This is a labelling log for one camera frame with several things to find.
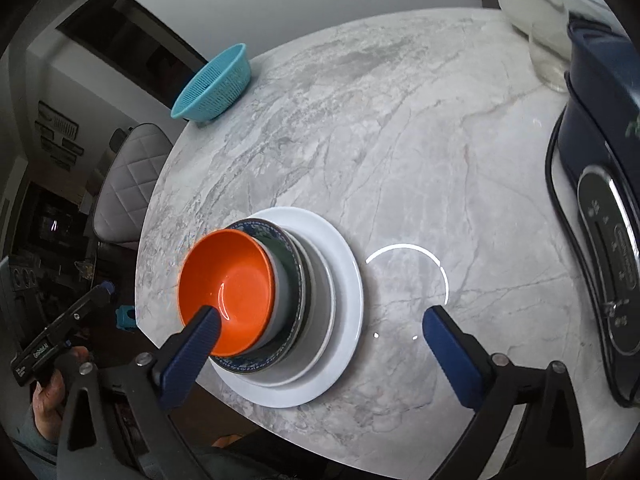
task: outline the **blue plastic colander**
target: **blue plastic colander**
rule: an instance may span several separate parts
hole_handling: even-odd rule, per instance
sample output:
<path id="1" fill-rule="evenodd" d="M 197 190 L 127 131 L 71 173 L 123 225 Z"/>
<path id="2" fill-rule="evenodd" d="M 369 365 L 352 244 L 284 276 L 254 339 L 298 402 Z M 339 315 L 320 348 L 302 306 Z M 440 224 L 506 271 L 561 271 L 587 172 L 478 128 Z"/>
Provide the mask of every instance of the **blue plastic colander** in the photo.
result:
<path id="1" fill-rule="evenodd" d="M 230 46 L 187 83 L 171 108 L 171 117 L 209 121 L 238 99 L 249 79 L 251 67 L 246 58 L 246 45 Z"/>

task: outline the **marble table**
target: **marble table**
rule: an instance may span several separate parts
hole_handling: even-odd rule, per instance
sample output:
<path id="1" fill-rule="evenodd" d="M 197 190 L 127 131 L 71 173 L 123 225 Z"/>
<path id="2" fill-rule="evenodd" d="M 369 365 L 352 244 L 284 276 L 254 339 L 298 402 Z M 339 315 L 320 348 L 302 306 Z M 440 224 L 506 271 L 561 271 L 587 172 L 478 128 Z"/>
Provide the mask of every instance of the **marble table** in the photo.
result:
<path id="1" fill-rule="evenodd" d="M 180 263 L 203 234 L 275 205 L 314 211 L 346 238 L 366 304 L 340 380 L 312 402 L 256 406 L 207 364 L 199 383 L 260 426 L 338 462 L 403 479 L 437 468 L 471 419 L 420 334 L 445 301 L 465 332 L 516 364 L 562 360 L 587 460 L 638 423 L 608 393 L 586 290 L 548 200 L 543 163 L 565 97 L 542 86 L 499 11 L 431 9 L 347 23 L 252 61 L 242 98 L 190 123 L 156 185 L 140 242 L 136 316 L 157 345 L 181 329 Z M 569 196 L 556 171 L 558 186 Z M 514 410 L 497 453 L 508 450 Z"/>

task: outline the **white plate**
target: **white plate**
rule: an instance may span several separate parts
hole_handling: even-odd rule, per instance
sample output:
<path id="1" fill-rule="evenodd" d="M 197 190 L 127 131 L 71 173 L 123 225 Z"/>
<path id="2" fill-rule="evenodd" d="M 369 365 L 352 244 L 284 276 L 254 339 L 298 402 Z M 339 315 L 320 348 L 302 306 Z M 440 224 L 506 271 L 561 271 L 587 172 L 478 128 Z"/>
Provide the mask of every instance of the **white plate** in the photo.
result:
<path id="1" fill-rule="evenodd" d="M 306 374 L 318 362 L 329 343 L 335 321 L 335 288 L 329 264 L 318 248 L 302 234 L 286 229 L 306 260 L 311 275 L 309 317 L 288 355 L 273 366 L 242 376 L 261 386 L 283 386 Z"/>
<path id="2" fill-rule="evenodd" d="M 270 388 L 213 367 L 238 395 L 267 408 L 291 408 L 322 395 L 338 380 L 355 352 L 362 329 L 364 294 L 353 253 L 342 235 L 321 216 L 297 207 L 273 207 L 254 215 L 300 234 L 324 255 L 334 278 L 336 312 L 334 330 L 318 362 L 298 380 Z"/>

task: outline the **blue gripper pad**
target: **blue gripper pad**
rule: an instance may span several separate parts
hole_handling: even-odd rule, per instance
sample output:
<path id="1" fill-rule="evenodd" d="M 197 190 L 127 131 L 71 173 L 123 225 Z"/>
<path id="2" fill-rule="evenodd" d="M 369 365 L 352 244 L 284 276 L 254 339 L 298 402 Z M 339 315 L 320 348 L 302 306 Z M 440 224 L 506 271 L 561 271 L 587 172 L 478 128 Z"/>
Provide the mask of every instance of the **blue gripper pad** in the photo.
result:
<path id="1" fill-rule="evenodd" d="M 162 345 L 172 358 L 161 364 L 156 383 L 160 388 L 159 403 L 163 410 L 181 406 L 191 391 L 211 349 L 220 337 L 220 313 L 213 307 L 203 307 L 179 334 L 172 335 Z"/>
<path id="2" fill-rule="evenodd" d="M 422 317 L 422 334 L 447 376 L 460 404 L 477 411 L 484 399 L 486 377 L 464 348 L 468 343 L 466 338 L 471 336 L 463 333 L 441 306 L 432 306 L 425 311 Z M 475 338 L 472 339 L 481 349 L 480 357 L 484 358 L 482 356 L 484 349 Z"/>
<path id="3" fill-rule="evenodd" d="M 108 293 L 111 294 L 112 296 L 114 295 L 114 293 L 116 292 L 116 286 L 113 285 L 113 283 L 108 282 L 107 280 L 103 281 L 100 285 L 102 288 L 106 288 Z"/>

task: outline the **white quilted chair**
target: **white quilted chair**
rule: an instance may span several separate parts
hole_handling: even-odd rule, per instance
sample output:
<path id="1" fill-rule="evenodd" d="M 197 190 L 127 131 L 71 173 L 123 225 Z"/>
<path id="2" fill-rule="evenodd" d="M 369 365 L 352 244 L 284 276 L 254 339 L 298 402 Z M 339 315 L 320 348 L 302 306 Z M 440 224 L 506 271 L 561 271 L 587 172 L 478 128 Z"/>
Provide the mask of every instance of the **white quilted chair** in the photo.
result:
<path id="1" fill-rule="evenodd" d="M 131 131 L 98 195 L 94 232 L 100 241 L 137 250 L 151 194 L 172 147 L 155 124 Z"/>

